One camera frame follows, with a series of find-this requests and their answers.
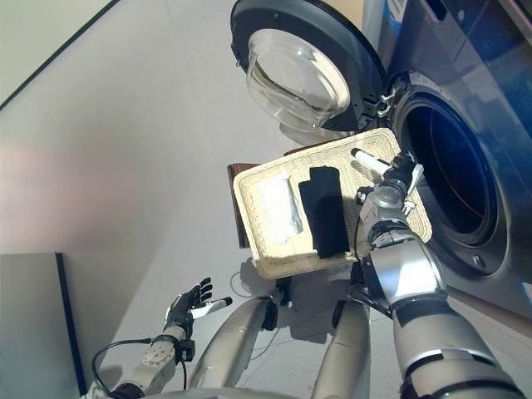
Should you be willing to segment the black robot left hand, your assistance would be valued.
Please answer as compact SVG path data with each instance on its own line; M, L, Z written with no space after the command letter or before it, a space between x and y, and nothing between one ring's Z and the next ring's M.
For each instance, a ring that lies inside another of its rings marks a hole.
M231 297L212 299L211 278L204 278L185 293L180 293L167 308L165 328L191 328L194 320L228 307Z

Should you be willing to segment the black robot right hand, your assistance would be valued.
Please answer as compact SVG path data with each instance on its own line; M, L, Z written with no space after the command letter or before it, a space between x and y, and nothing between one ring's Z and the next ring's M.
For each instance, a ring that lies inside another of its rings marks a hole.
M406 186L405 196L409 196L416 188L424 173L424 166L416 163L413 155L400 153L391 163L375 157L366 151L353 148L353 158L367 169L379 174L384 180L399 180Z

